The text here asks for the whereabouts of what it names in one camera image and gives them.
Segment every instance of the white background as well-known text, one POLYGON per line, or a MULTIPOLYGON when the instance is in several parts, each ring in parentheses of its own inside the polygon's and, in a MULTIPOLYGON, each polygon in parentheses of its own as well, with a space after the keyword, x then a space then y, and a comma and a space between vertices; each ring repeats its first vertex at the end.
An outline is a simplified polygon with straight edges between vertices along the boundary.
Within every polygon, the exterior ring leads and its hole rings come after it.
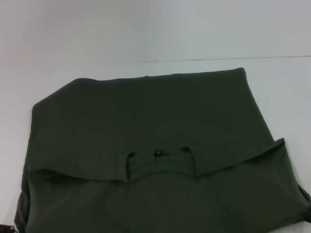
POLYGON ((81 77, 244 67, 311 193, 310 9, 310 0, 0 0, 0 224, 14 221, 32 106, 81 77))

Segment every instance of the garment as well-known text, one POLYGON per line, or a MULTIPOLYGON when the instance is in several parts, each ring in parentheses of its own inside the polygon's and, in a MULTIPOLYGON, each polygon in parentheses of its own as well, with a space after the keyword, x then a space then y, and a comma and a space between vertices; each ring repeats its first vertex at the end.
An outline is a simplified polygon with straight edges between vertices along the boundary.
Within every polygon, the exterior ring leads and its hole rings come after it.
POLYGON ((243 68, 77 79, 35 104, 21 233, 264 233, 310 221, 243 68))
POLYGON ((0 224, 0 232, 1 233, 17 233, 17 231, 15 231, 14 226, 1 225, 1 224, 0 224))

